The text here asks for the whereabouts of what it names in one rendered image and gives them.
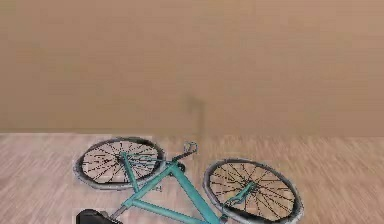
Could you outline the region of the teal bicycle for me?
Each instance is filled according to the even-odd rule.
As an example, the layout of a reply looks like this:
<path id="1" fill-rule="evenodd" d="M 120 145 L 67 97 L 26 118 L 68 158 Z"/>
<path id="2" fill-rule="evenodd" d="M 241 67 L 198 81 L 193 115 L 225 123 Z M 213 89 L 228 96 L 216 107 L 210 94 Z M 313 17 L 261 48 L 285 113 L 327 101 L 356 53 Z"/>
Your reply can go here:
<path id="1" fill-rule="evenodd" d="M 184 151 L 167 159 L 164 150 L 142 137 L 115 137 L 90 146 L 73 166 L 75 176 L 99 190 L 131 189 L 129 196 L 112 214 L 85 209 L 76 224 L 124 224 L 118 217 L 135 207 L 184 224 L 298 224 L 304 204 L 296 186 L 267 164 L 244 158 L 226 158 L 204 172 L 203 193 L 185 174 L 182 159 L 197 152 L 188 142 Z M 198 218 L 143 200 L 160 183 L 173 177 L 200 213 Z"/>

